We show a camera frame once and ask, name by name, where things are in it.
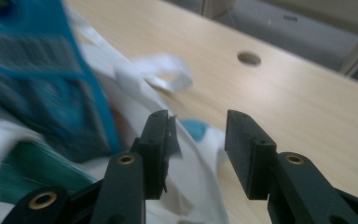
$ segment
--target table surface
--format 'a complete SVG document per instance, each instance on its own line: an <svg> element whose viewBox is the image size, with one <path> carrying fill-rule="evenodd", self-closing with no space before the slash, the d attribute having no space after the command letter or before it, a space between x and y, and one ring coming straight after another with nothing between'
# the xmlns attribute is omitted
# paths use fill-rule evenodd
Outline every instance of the table surface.
<svg viewBox="0 0 358 224"><path fill-rule="evenodd" d="M303 154L333 186L358 196L358 82L161 1L68 3L129 58L168 52L188 62L194 85L162 93L179 118L225 130L228 109L245 112L279 152ZM240 51L261 64L239 62ZM229 162L218 177L230 223L270 223L267 203L246 199Z"/></svg>

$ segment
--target light wood surface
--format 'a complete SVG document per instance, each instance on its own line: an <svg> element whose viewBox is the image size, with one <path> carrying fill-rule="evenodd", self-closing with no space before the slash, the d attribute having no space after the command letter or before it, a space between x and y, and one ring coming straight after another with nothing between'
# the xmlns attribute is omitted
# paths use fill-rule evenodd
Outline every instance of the light wood surface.
<svg viewBox="0 0 358 224"><path fill-rule="evenodd" d="M228 109L251 115L278 144L310 158L337 188L358 196L358 83L198 15L156 0L71 0L69 5L129 58L168 52L185 59L194 86L162 93L179 118L222 130ZM237 54L261 58L256 67ZM270 223L248 201L229 162L219 182L230 223Z"/></svg>

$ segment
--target round hole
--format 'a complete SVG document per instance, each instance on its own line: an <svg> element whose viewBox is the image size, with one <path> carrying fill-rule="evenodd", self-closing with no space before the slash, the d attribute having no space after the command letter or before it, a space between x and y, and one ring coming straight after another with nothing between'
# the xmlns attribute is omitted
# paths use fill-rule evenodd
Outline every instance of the round hole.
<svg viewBox="0 0 358 224"><path fill-rule="evenodd" d="M237 57L240 62L246 65L258 66L261 64L260 57L252 52L242 51L238 53Z"/></svg>
<svg viewBox="0 0 358 224"><path fill-rule="evenodd" d="M39 210L50 206L56 200L57 200L57 194L53 191L47 191L33 197L33 199L29 202L28 206L31 209Z"/></svg>
<svg viewBox="0 0 358 224"><path fill-rule="evenodd" d="M291 162L292 164L296 164L296 165L301 165L304 163L304 160L299 158L298 156L295 155L289 155L286 157L286 160Z"/></svg>
<svg viewBox="0 0 358 224"><path fill-rule="evenodd" d="M107 221L108 224L124 224L126 218L124 218L122 215L114 215L109 218Z"/></svg>
<svg viewBox="0 0 358 224"><path fill-rule="evenodd" d="M333 224L348 224L348 222L343 217L339 217L339 216L331 216L329 220L330 223Z"/></svg>
<svg viewBox="0 0 358 224"><path fill-rule="evenodd" d="M123 156L123 157L120 157L120 159L118 159L118 163L124 164L124 165L131 164L134 161L135 161L135 158L133 158L133 156Z"/></svg>

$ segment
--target teal bag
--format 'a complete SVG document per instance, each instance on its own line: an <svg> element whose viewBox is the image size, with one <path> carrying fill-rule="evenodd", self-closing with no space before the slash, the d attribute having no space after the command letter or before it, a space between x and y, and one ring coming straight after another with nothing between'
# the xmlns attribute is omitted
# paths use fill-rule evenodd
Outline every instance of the teal bag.
<svg viewBox="0 0 358 224"><path fill-rule="evenodd" d="M29 192L60 186L75 193L96 180L0 108L0 202L16 203Z"/></svg>
<svg viewBox="0 0 358 224"><path fill-rule="evenodd" d="M120 151L60 0L0 0L0 106L70 161Z"/></svg>

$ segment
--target blue packaging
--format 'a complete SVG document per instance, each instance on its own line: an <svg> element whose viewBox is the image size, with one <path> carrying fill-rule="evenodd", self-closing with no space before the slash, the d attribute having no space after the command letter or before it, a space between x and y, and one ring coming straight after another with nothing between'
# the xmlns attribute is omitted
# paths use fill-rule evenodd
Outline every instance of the blue packaging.
<svg viewBox="0 0 358 224"><path fill-rule="evenodd" d="M0 105L71 161L120 151L60 0L0 0Z"/></svg>

